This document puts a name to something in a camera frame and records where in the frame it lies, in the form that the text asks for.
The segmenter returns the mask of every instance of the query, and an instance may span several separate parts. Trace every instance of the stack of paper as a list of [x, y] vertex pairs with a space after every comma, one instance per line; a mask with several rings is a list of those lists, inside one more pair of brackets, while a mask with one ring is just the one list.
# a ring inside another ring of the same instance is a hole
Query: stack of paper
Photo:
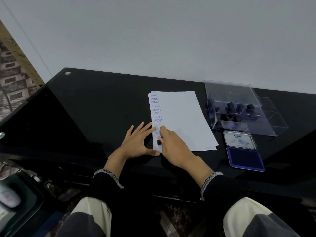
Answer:
[[191, 151], [216, 150], [218, 143], [208, 126], [194, 91], [160, 92], [148, 94], [153, 132], [154, 150], [162, 153], [157, 145], [162, 125], [175, 131]]

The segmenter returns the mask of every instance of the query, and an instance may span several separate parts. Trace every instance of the white paper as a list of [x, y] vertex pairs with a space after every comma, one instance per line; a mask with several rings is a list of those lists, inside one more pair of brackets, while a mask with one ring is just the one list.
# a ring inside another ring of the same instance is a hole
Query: white paper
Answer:
[[175, 131], [191, 151], [216, 150], [218, 143], [208, 126], [194, 91], [158, 92], [148, 94], [153, 132], [154, 150], [162, 153], [157, 145], [162, 125]]

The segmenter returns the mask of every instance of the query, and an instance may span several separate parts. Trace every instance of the white wall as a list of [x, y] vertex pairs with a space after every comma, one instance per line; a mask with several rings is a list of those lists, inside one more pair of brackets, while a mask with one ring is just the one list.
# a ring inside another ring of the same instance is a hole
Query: white wall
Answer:
[[44, 81], [63, 67], [316, 93], [316, 0], [2, 0]]

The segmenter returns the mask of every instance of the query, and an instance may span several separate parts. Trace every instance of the left hand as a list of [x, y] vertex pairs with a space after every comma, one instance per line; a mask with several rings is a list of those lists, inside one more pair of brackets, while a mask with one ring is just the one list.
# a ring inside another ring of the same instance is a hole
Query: left hand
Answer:
[[123, 151], [124, 156], [128, 158], [139, 157], [141, 155], [152, 155], [159, 156], [160, 153], [156, 150], [151, 150], [145, 147], [144, 139], [152, 132], [156, 130], [156, 127], [151, 126], [149, 122], [145, 127], [144, 122], [142, 122], [132, 133], [134, 126], [132, 125], [126, 133], [125, 139], [120, 147]]

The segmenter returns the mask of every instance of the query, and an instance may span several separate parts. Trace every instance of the white stitched cuff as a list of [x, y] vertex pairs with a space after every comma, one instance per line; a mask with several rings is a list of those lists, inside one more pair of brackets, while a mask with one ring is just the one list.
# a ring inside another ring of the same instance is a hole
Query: white stitched cuff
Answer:
[[93, 177], [94, 177], [97, 173], [105, 173], [105, 174], [108, 174], [109, 176], [111, 176], [111, 177], [115, 180], [115, 182], [117, 183], [118, 187], [120, 187], [121, 189], [124, 188], [124, 186], [122, 186], [122, 185], [119, 183], [119, 180], [116, 178], [116, 176], [115, 176], [111, 171], [105, 170], [105, 169], [100, 169], [100, 170], [97, 170], [97, 171], [94, 173]]
[[211, 182], [211, 180], [214, 179], [218, 175], [224, 175], [224, 174], [222, 172], [220, 172], [220, 171], [214, 172], [209, 177], [207, 177], [207, 179], [204, 181], [204, 184], [202, 185], [202, 188], [201, 188], [201, 198], [200, 198], [200, 200], [203, 200], [203, 201], [205, 200], [204, 196], [203, 196], [205, 189], [207, 188], [207, 186]]

